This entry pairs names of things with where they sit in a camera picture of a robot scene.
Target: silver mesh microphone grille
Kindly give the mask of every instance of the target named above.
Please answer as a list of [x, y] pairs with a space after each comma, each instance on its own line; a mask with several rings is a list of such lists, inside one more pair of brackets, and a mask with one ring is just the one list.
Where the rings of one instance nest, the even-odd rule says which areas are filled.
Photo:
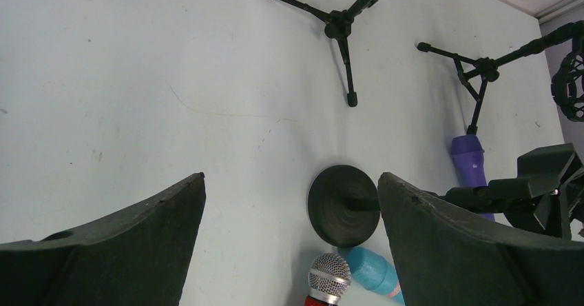
[[323, 301], [338, 301], [348, 289], [350, 282], [351, 270], [345, 259], [337, 254], [325, 253], [314, 259], [311, 264], [310, 288], [325, 295], [337, 297]]

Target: black disc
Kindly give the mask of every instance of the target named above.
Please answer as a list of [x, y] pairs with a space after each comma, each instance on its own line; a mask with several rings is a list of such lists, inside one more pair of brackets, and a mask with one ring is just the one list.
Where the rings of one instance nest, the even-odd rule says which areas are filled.
[[377, 198], [377, 188], [367, 174], [347, 165], [325, 169], [316, 177], [309, 192], [312, 226], [320, 238], [336, 247], [362, 244], [379, 223], [378, 211], [349, 210], [345, 204], [348, 197]]

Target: red microphone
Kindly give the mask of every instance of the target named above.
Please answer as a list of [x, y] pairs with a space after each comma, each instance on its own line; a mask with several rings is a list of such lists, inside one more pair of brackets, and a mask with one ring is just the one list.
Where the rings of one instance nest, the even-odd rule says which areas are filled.
[[309, 270], [310, 294], [304, 306], [336, 305], [351, 284], [351, 269], [334, 253], [318, 256]]

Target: scratch mark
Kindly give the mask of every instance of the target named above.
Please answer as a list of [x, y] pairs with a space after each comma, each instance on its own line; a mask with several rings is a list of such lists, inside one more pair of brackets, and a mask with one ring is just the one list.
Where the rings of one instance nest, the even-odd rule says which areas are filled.
[[180, 97], [176, 94], [176, 92], [172, 88], [172, 85], [169, 84], [168, 88], [170, 88], [170, 91], [172, 91], [172, 93], [178, 99], [178, 101], [180, 101], [182, 106], [184, 106], [187, 110], [191, 110], [191, 111], [199, 113], [199, 114], [215, 115], [215, 116], [233, 116], [233, 117], [241, 117], [241, 118], [278, 119], [278, 122], [280, 122], [281, 120], [290, 121], [290, 122], [297, 122], [294, 119], [278, 118], [276, 116], [252, 115], [252, 114], [227, 114], [227, 113], [215, 113], [215, 112], [205, 112], [205, 111], [197, 110], [197, 109], [192, 108], [192, 107], [188, 106], [187, 104], [185, 104], [185, 102], [182, 99], [180, 99]]

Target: tripod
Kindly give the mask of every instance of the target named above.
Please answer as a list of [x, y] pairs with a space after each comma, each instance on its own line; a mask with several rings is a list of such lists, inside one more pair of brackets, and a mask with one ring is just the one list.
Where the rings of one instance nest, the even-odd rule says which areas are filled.
[[357, 106], [357, 93], [355, 92], [355, 88], [353, 86], [353, 73], [351, 72], [351, 60], [348, 54], [347, 38], [351, 34], [351, 25], [353, 22], [355, 22], [355, 17], [359, 15], [364, 9], [373, 6], [373, 4], [377, 3], [378, 0], [357, 0], [351, 7], [348, 8], [348, 10], [334, 10], [331, 13], [323, 12], [297, 0], [280, 1], [295, 6], [296, 8], [305, 10], [326, 24], [324, 27], [324, 33], [328, 38], [335, 39], [339, 44], [339, 50], [341, 52], [343, 64], [346, 68], [348, 88], [346, 95], [347, 103], [352, 108]]
[[[481, 113], [481, 106], [483, 105], [483, 100], [485, 98], [487, 84], [489, 82], [495, 82], [499, 78], [499, 72], [497, 71], [497, 68], [501, 67], [502, 65], [506, 65], [512, 61], [516, 61], [517, 59], [527, 57], [532, 54], [541, 53], [542, 51], [549, 47], [561, 44], [570, 39], [574, 39], [574, 42], [580, 43], [581, 46], [583, 38], [584, 38], [584, 21], [579, 21], [576, 23], [568, 23], [566, 25], [563, 25], [560, 28], [556, 29], [555, 31], [551, 32], [549, 35], [546, 35], [540, 39], [534, 39], [533, 41], [520, 47], [517, 51], [511, 52], [498, 59], [491, 59], [489, 57], [485, 57], [474, 60], [471, 58], [463, 57], [457, 53], [436, 49], [432, 47], [430, 44], [424, 42], [419, 43], [417, 45], [417, 49], [422, 52], [433, 52], [435, 54], [452, 58], [454, 60], [460, 82], [477, 102], [477, 104], [474, 107], [475, 111], [472, 114], [472, 121], [468, 126], [468, 129], [466, 130], [467, 135], [469, 134], [476, 135], [477, 121], [479, 120], [479, 114]], [[470, 65], [474, 66], [474, 69], [469, 72], [464, 72], [462, 68], [462, 63], [469, 63]], [[478, 93], [468, 82], [468, 80], [477, 76], [480, 76], [482, 80], [481, 88], [479, 89]], [[567, 90], [565, 89], [565, 84], [566, 82], [563, 82], [563, 84], [558, 84], [552, 88], [552, 92], [554, 93], [554, 99], [556, 100], [557, 103], [559, 101], [558, 97], [560, 96], [560, 94], [565, 94], [567, 92]], [[566, 97], [565, 101], [568, 102], [567, 99], [568, 94], [565, 94], [564, 97]]]

